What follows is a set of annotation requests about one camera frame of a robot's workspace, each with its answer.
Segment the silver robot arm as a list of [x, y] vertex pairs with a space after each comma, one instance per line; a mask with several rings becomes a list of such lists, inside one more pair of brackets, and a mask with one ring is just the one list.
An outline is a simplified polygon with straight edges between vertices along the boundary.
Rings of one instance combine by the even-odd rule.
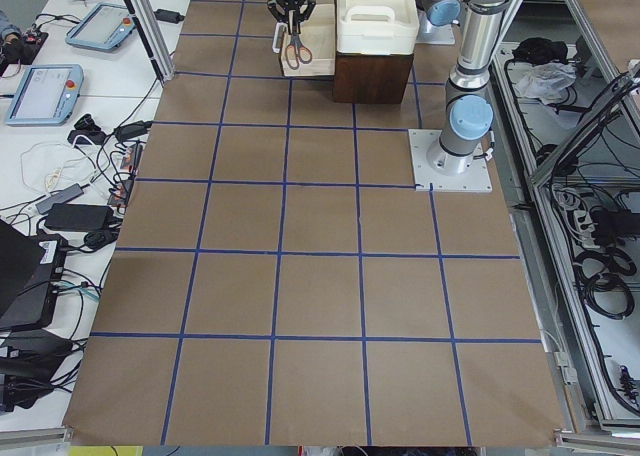
[[[447, 87], [483, 97], [488, 67], [504, 33], [509, 28], [521, 0], [444, 0], [460, 3], [466, 10], [461, 49], [449, 76]], [[282, 46], [285, 66], [297, 71], [313, 60], [312, 52], [301, 41], [301, 26], [316, 6], [316, 0], [269, 0], [267, 8], [283, 26], [288, 42]]]
[[427, 21], [436, 27], [453, 23], [462, 9], [460, 0], [417, 0]]

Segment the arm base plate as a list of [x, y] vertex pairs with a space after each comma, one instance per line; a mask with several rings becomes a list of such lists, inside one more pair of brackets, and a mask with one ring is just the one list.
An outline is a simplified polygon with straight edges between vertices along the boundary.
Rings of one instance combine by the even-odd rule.
[[440, 130], [409, 129], [409, 147], [416, 191], [490, 193], [493, 189], [478, 142], [474, 152], [452, 156], [440, 145]]
[[424, 19], [420, 22], [418, 34], [416, 37], [416, 43], [452, 46], [455, 44], [453, 25], [446, 24], [442, 26], [436, 26], [432, 24], [428, 19]]

